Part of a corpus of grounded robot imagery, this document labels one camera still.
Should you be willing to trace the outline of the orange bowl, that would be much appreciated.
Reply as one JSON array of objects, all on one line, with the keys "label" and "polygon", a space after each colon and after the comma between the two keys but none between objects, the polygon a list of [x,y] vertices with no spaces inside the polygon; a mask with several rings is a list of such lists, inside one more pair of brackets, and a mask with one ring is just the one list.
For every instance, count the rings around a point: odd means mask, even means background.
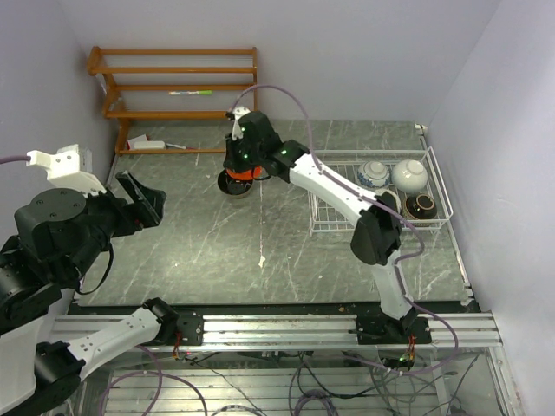
[{"label": "orange bowl", "polygon": [[262,168],[256,166],[243,172],[235,172],[232,169],[226,169],[226,173],[234,180],[253,181],[260,177]]}]

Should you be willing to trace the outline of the beige grey bowl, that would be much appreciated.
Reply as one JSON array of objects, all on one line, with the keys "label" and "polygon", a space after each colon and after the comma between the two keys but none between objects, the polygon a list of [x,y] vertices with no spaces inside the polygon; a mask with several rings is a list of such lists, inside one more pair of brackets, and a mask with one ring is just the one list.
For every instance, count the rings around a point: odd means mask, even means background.
[{"label": "beige grey bowl", "polygon": [[250,193],[253,183],[253,179],[235,179],[227,170],[221,171],[217,179],[219,190],[230,198],[246,197]]}]

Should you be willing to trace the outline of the blue patterned white bowl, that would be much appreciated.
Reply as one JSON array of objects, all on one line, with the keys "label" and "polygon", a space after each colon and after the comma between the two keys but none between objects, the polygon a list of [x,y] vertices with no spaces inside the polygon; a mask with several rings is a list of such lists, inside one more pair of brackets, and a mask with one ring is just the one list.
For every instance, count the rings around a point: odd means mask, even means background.
[{"label": "blue patterned white bowl", "polygon": [[382,162],[370,160],[361,163],[356,171],[356,183],[365,189],[378,189],[390,184],[390,170]]}]

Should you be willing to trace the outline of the blue striped white bowl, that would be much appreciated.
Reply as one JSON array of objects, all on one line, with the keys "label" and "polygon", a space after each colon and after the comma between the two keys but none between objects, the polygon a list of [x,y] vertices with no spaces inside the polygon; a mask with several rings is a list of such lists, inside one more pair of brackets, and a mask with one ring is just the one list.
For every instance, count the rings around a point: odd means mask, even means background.
[{"label": "blue striped white bowl", "polygon": [[402,211],[402,202],[399,196],[389,188],[376,189],[375,200],[381,202],[383,205],[387,205],[397,213]]}]

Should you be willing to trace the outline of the white ribbed bowl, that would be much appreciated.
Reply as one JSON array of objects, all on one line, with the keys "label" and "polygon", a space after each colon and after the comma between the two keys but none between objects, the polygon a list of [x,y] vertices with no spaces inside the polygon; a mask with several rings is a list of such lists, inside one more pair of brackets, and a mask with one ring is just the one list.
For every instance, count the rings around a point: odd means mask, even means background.
[{"label": "white ribbed bowl", "polygon": [[426,187],[428,172],[419,160],[404,159],[393,167],[391,180],[399,191],[417,193]]}]

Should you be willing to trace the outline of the brown bowl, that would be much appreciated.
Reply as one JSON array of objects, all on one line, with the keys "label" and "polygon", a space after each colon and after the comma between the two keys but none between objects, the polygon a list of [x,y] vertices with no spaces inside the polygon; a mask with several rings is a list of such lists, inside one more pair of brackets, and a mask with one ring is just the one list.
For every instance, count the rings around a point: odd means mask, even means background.
[{"label": "brown bowl", "polygon": [[402,206],[403,217],[411,220],[431,220],[436,218],[438,208],[434,199],[426,194],[419,193],[405,198]]}]

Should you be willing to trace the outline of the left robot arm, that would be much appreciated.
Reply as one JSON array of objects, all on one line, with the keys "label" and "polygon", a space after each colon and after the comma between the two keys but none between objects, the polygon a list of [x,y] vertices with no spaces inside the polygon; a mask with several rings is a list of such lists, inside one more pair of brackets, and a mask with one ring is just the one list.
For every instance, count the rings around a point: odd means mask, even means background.
[{"label": "left robot arm", "polygon": [[126,191],[79,191],[65,185],[35,196],[15,214],[17,233],[1,250],[1,412],[39,415],[60,406],[98,367],[145,343],[198,346],[204,325],[159,298],[93,334],[70,341],[39,338],[44,317],[64,289],[75,289],[112,240],[160,224],[167,195],[131,173]]}]

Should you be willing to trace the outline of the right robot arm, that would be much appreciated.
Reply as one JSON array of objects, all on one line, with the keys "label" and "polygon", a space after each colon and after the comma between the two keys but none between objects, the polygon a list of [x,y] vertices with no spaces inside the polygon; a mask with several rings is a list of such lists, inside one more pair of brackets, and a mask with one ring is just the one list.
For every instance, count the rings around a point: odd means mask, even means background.
[{"label": "right robot arm", "polygon": [[226,113],[232,130],[225,137],[219,189],[243,197],[255,181],[279,178],[304,189],[339,211],[353,225],[350,249],[371,268],[381,314],[369,337],[402,342],[412,334],[418,312],[401,269],[401,214],[395,197],[376,195],[330,170],[306,146],[281,140],[268,117],[246,107]]}]

